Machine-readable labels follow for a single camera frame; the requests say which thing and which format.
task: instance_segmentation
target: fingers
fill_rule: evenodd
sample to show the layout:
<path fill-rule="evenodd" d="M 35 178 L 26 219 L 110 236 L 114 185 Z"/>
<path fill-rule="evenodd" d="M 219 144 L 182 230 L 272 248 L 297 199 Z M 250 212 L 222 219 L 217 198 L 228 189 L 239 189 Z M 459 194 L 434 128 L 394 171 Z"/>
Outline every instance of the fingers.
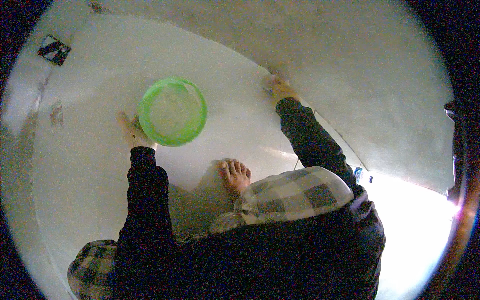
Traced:
<path fill-rule="evenodd" d="M 235 171 L 237 173 L 241 173 L 241 166 L 240 166 L 240 162 L 236 159 L 233 160 L 233 164 L 235 165 Z"/>
<path fill-rule="evenodd" d="M 241 173 L 245 175 L 247 173 L 247 167 L 244 164 L 240 163 L 240 168 L 241 168 Z"/>
<path fill-rule="evenodd" d="M 123 134 L 127 135 L 131 132 L 130 120 L 128 119 L 127 114 L 124 111 L 120 111 L 117 114 L 117 122 L 119 123 Z"/>
<path fill-rule="evenodd" d="M 128 125 L 130 120 L 128 120 L 127 114 L 124 111 L 119 111 L 117 114 L 117 121 L 121 127 Z"/>
<path fill-rule="evenodd" d="M 228 170 L 230 171 L 230 174 L 235 174 L 236 173 L 235 163 L 233 162 L 233 160 L 228 161 Z"/>
<path fill-rule="evenodd" d="M 220 173 L 220 177 L 228 180 L 230 178 L 230 171 L 228 169 L 228 163 L 226 161 L 222 161 L 218 164 L 218 172 Z"/>

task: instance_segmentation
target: dark jacket sleeve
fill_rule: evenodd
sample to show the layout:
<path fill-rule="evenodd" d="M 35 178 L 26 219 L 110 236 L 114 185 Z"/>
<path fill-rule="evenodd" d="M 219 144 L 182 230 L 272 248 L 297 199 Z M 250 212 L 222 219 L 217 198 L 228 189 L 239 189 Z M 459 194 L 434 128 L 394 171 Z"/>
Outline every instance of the dark jacket sleeve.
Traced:
<path fill-rule="evenodd" d="M 128 216 L 120 231 L 116 255 L 117 294 L 150 290 L 149 271 L 161 268 L 176 251 L 168 211 L 168 176 L 156 165 L 155 150 L 131 150 L 128 172 Z"/>

